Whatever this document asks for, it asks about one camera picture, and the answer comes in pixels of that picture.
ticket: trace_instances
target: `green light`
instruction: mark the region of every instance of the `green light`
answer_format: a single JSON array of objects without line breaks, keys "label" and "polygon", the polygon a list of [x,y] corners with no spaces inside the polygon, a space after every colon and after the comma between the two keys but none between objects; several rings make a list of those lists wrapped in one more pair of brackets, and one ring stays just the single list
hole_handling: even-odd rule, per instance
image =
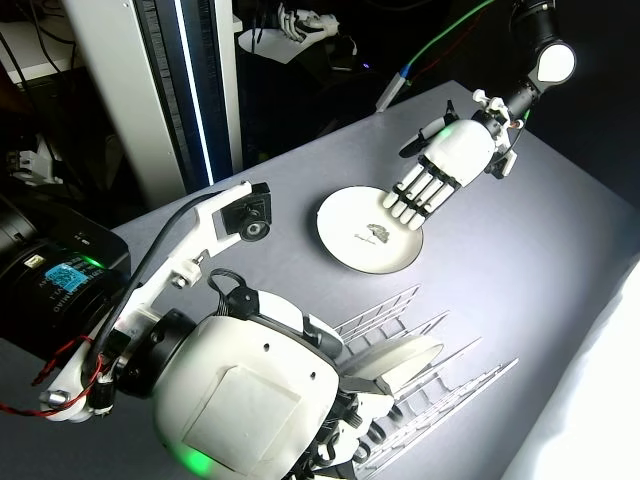
[{"label": "green light", "polygon": [[439,135],[442,138],[447,138],[449,135],[451,135],[453,133],[453,129],[451,127],[444,127],[442,130],[440,130]]},{"label": "green light", "polygon": [[182,460],[184,466],[200,477],[207,475],[215,463],[212,459],[198,450],[185,452],[181,457],[182,458],[180,460]]},{"label": "green light", "polygon": [[82,259],[89,263],[90,265],[93,265],[94,267],[98,267],[98,268],[102,268],[103,270],[106,268],[104,265],[102,265],[100,262],[94,260],[93,258],[89,258],[85,255],[81,255]]}]

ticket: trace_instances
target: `cable connector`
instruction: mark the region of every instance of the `cable connector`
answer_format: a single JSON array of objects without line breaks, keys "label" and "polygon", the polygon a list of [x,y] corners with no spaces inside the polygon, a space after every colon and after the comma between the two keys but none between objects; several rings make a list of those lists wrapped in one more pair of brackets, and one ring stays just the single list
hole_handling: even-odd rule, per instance
[{"label": "cable connector", "polygon": [[380,98],[376,102],[377,112],[384,112],[393,99],[396,98],[396,95],[407,81],[406,75],[408,75],[408,73],[409,67],[406,66],[394,75],[393,80],[391,80],[389,85],[387,85],[387,88],[385,88],[384,92],[382,92],[382,95],[380,95]]}]

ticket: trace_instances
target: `white light strip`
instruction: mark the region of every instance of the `white light strip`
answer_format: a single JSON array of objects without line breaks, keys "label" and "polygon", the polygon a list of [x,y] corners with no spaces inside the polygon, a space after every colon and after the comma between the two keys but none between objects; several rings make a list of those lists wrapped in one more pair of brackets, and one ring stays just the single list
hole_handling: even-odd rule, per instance
[{"label": "white light strip", "polygon": [[200,114],[200,102],[198,101],[198,92],[196,90],[196,82],[193,78],[193,67],[191,66],[191,54],[189,53],[189,43],[187,42],[187,29],[184,26],[184,17],[182,16],[181,0],[174,0],[176,6],[176,17],[178,17],[178,30],[180,30],[180,41],[182,42],[182,53],[184,54],[184,62],[187,66],[187,77],[189,78],[189,90],[191,90],[191,99],[193,100],[193,109],[196,112],[196,123],[198,124],[198,133],[200,134],[200,145],[202,145],[202,153],[204,154],[204,166],[207,169],[207,178],[209,185],[213,185],[213,172],[211,171],[211,161],[209,160],[209,149],[207,148],[207,139],[204,136],[204,126],[202,125],[202,115]]}]

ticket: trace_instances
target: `gray table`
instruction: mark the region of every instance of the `gray table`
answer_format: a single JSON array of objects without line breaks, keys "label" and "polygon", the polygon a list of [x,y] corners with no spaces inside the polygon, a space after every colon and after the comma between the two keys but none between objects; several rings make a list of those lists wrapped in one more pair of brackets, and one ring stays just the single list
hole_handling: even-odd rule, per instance
[{"label": "gray table", "polygon": [[[450,384],[520,357],[504,379],[381,476],[387,479],[499,478],[639,246],[640,217],[633,208],[525,133],[507,180],[482,176],[427,221],[423,251],[411,267],[370,276],[332,260],[314,235],[319,203],[349,185],[390,186],[413,162],[401,160],[398,147],[442,114],[449,98],[461,115],[475,110],[469,92],[450,82],[217,185],[267,181],[274,224],[264,241],[238,245],[211,266],[232,268],[255,288],[332,325],[420,283],[404,316],[408,323],[450,309],[436,331],[445,354],[477,336],[485,339],[444,374]],[[177,205],[116,229],[134,263]],[[179,224],[164,252],[190,225],[190,219]],[[158,307],[202,318],[216,301],[202,284],[169,292]],[[40,363],[6,344],[0,361],[2,398],[32,402],[37,393],[28,381]],[[4,415],[0,477],[192,478],[154,438],[149,407],[121,396],[110,418],[80,425]]]}]

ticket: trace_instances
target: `white robot shell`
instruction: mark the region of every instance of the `white robot shell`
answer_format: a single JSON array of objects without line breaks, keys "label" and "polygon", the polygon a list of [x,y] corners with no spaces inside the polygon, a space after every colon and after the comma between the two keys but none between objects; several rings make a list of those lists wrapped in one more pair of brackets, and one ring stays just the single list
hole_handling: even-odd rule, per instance
[{"label": "white robot shell", "polygon": [[320,429],[338,381],[329,363],[286,335],[209,317],[154,389],[156,430],[201,477],[280,480]]}]

